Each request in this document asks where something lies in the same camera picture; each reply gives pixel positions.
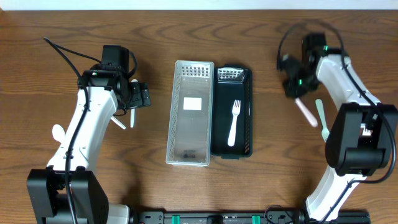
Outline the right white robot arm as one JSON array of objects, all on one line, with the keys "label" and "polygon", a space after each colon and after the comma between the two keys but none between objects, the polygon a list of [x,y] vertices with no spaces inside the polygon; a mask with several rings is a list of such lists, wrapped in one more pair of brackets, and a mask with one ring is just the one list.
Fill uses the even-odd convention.
[{"label": "right white robot arm", "polygon": [[342,50],[306,50],[306,62],[285,55],[285,94],[297,99],[323,84],[338,114],[326,132],[326,171],[305,201],[305,222],[330,223],[359,184],[379,184],[392,174],[397,160],[397,108],[381,103],[364,86]]}]

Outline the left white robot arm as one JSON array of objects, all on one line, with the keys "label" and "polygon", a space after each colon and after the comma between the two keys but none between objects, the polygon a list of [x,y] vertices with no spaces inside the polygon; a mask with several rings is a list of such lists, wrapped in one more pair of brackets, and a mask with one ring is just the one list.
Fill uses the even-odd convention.
[{"label": "left white robot arm", "polygon": [[116,112],[114,91],[103,87],[88,87],[90,109],[82,115],[85,93],[78,92],[73,118],[60,147],[45,169],[32,169],[27,178],[27,189],[37,223],[72,223],[68,197],[61,194],[65,184],[66,152],[72,147],[69,188],[79,223],[129,223],[127,205],[109,203],[95,177],[98,155],[106,128]]}]

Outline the pale green plastic fork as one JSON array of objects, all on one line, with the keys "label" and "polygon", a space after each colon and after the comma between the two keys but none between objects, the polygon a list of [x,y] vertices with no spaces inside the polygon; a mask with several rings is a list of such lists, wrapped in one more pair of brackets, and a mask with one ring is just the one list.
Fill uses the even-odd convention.
[{"label": "pale green plastic fork", "polygon": [[319,114],[319,117],[320,117],[320,121],[322,123],[321,135],[322,135],[323,140],[326,142],[328,137],[329,137],[330,131],[329,131],[329,129],[327,127],[327,124],[326,124],[326,116],[325,116],[325,111],[324,111],[322,100],[321,99],[316,99],[315,100],[315,105],[317,107],[318,114]]}]

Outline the black plastic basket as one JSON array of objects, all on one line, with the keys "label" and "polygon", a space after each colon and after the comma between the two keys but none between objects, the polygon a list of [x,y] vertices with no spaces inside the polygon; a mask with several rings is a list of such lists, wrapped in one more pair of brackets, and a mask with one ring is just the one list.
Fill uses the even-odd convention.
[{"label": "black plastic basket", "polygon": [[[211,154],[223,159],[240,159],[252,155],[252,71],[242,65],[226,64],[215,68]],[[229,147],[232,107],[241,101],[236,125],[236,140]]]}]

